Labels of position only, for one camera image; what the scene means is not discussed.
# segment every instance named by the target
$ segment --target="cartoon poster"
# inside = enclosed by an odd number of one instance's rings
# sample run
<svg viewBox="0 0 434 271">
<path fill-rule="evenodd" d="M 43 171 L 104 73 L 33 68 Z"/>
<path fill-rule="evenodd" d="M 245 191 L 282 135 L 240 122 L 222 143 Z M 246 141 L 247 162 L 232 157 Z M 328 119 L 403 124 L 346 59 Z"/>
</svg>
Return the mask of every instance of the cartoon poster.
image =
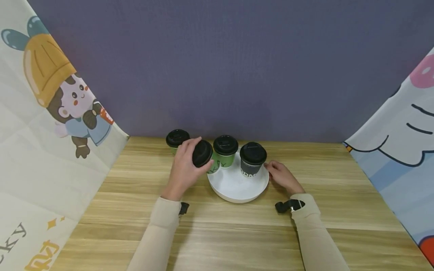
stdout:
<svg viewBox="0 0 434 271">
<path fill-rule="evenodd" d="M 127 135 L 25 0 L 0 36 L 0 270 L 49 270 Z"/>
<path fill-rule="evenodd" d="M 344 144 L 434 265 L 434 49 Z"/>
<path fill-rule="evenodd" d="M 10 48 L 23 51 L 24 74 L 37 103 L 53 117 L 56 134 L 70 136 L 76 157 L 86 158 L 88 139 L 99 146 L 113 119 L 37 16 L 27 22 L 27 35 L 4 29 L 1 38 Z"/>
</svg>

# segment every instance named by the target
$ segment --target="orange star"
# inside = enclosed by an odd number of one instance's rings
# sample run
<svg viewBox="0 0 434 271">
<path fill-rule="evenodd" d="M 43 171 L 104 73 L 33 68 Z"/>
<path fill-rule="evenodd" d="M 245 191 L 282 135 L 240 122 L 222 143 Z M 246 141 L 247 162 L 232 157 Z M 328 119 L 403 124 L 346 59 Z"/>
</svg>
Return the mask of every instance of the orange star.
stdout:
<svg viewBox="0 0 434 271">
<path fill-rule="evenodd" d="M 52 227 L 56 227 L 56 219 L 48 221 L 47 224 L 48 224 L 47 230 L 51 229 Z"/>
</svg>

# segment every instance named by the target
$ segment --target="yellow hat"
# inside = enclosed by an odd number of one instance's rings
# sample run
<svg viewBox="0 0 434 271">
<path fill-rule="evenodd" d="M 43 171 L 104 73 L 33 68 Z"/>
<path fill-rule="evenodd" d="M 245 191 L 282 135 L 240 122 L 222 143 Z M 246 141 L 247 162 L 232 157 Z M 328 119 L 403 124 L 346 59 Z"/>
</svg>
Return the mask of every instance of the yellow hat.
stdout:
<svg viewBox="0 0 434 271">
<path fill-rule="evenodd" d="M 48 107 L 60 84 L 75 72 L 51 35 L 30 38 L 24 49 L 24 74 L 41 106 Z"/>
</svg>

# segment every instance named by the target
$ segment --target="beige sleeve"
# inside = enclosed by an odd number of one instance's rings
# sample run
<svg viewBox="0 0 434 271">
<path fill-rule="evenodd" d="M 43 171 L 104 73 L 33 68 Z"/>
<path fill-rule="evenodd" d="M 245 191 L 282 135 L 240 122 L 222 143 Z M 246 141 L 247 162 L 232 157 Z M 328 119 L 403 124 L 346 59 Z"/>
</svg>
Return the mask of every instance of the beige sleeve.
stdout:
<svg viewBox="0 0 434 271">
<path fill-rule="evenodd" d="M 295 194 L 291 199 L 306 205 L 292 212 L 297 226 L 300 250 L 306 271 L 348 271 L 341 252 L 321 222 L 320 212 L 310 194 Z"/>
<path fill-rule="evenodd" d="M 165 271 L 181 203 L 158 198 L 127 271 Z"/>
</svg>

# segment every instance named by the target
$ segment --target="coffee cup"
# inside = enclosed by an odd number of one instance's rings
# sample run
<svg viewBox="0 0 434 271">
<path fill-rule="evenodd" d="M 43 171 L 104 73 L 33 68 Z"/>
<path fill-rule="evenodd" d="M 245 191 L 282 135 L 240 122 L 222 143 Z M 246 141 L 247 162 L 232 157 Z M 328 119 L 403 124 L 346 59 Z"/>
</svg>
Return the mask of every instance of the coffee cup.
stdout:
<svg viewBox="0 0 434 271">
<path fill-rule="evenodd" d="M 213 147 L 211 146 L 211 143 L 206 140 L 201 140 L 196 145 L 193 151 L 192 159 L 195 167 L 203 167 L 211 159 L 213 159 L 214 163 L 212 164 L 210 170 L 207 171 L 208 174 L 213 174 L 217 172 L 220 165 L 218 160 L 216 159 L 216 154 L 213 152 Z"/>
<path fill-rule="evenodd" d="M 245 144 L 240 150 L 241 172 L 247 178 L 254 177 L 267 160 L 267 151 L 256 142 Z"/>
<path fill-rule="evenodd" d="M 166 136 L 166 144 L 170 147 L 173 154 L 176 154 L 179 145 L 181 145 L 184 141 L 189 140 L 190 135 L 181 129 L 176 129 L 170 132 Z"/>
<path fill-rule="evenodd" d="M 214 140 L 213 147 L 220 167 L 230 167 L 238 150 L 238 141 L 230 135 L 222 135 Z"/>
</svg>

